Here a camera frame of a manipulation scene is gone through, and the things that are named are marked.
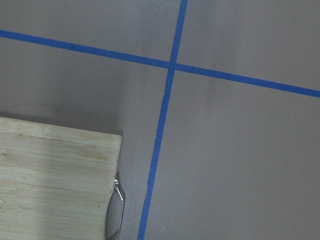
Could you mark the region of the wooden cutting board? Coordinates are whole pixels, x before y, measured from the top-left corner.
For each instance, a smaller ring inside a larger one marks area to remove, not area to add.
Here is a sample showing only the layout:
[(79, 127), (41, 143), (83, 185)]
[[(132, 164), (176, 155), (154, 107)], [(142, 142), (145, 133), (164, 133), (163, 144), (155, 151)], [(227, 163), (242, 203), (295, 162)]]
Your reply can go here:
[(0, 237), (3, 240), (116, 240), (107, 233), (122, 137), (0, 119)]

